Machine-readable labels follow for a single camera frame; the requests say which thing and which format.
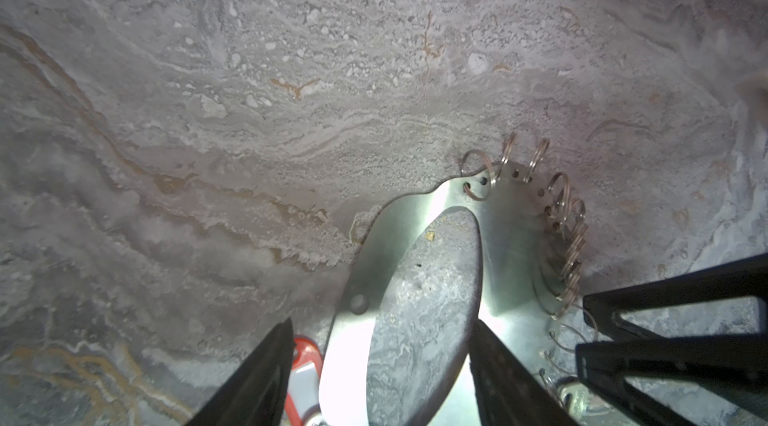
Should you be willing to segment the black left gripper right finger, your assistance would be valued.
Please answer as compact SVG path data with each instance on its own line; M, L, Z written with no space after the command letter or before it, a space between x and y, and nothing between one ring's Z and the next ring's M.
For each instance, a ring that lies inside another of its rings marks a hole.
M483 321L473 322L467 345L483 426L577 425Z

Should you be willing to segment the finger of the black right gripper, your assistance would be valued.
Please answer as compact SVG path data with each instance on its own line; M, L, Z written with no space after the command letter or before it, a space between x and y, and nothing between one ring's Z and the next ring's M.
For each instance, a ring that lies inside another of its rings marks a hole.
M765 334L582 343L575 358L579 381L640 425L692 422L630 384L630 378L696 384L767 418Z
M593 326L613 340L650 340L660 336L621 315L742 297L767 300L765 253L674 278L589 294L583 297L583 308Z

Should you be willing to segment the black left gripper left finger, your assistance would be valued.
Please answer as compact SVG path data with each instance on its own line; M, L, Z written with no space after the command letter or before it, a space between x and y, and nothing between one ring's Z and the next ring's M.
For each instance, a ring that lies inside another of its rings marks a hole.
M295 348L292 321L277 324L247 356L190 425L278 425Z

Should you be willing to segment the red key tag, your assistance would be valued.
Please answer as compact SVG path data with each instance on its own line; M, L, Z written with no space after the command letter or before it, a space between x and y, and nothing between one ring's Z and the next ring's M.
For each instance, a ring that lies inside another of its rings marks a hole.
M284 412L292 426L319 425L322 368L323 358L317 345L308 338L296 336L284 403Z

